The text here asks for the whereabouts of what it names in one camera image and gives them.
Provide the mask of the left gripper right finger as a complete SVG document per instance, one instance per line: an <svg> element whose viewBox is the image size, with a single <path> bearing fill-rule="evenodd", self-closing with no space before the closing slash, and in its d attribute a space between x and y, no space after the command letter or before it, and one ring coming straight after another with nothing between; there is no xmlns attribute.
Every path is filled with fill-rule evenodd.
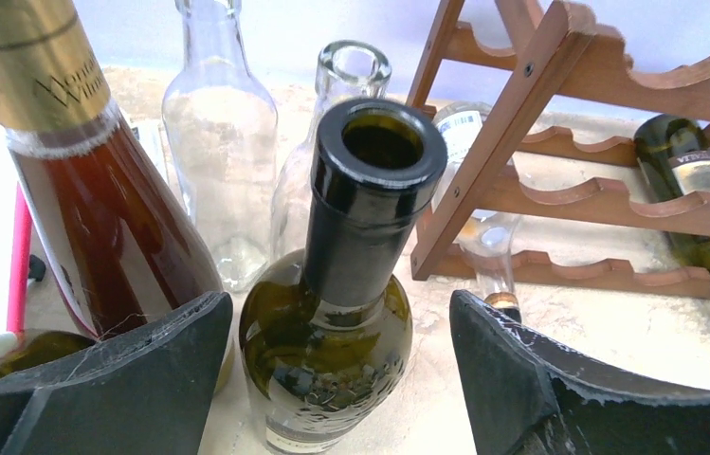
<svg viewBox="0 0 710 455"><path fill-rule="evenodd" d="M450 332L481 454L710 454L710 391L584 355L465 290Z"/></svg>

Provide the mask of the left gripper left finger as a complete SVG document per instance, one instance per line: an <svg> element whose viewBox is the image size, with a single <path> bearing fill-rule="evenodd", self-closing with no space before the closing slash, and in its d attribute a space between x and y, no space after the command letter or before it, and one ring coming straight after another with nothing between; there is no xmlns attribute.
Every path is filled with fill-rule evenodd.
<svg viewBox="0 0 710 455"><path fill-rule="evenodd" d="M232 300L208 292L155 322L0 379L0 454L194 454Z"/></svg>

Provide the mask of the dark gold-capped wine bottle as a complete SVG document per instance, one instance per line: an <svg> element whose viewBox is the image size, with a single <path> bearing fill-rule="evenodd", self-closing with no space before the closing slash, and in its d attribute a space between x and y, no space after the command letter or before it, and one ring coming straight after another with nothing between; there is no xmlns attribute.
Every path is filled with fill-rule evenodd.
<svg viewBox="0 0 710 455"><path fill-rule="evenodd" d="M0 1L0 125L78 328L108 338L222 284L70 1Z"/></svg>

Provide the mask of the clear slim glass bottle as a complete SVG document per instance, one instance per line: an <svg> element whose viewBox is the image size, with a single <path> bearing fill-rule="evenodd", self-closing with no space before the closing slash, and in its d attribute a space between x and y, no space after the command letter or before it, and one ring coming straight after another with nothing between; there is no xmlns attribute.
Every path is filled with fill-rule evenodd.
<svg viewBox="0 0 710 455"><path fill-rule="evenodd" d="M251 72L238 1L178 1L184 60L162 118L187 214L223 286L245 293L269 262L278 112Z"/></svg>

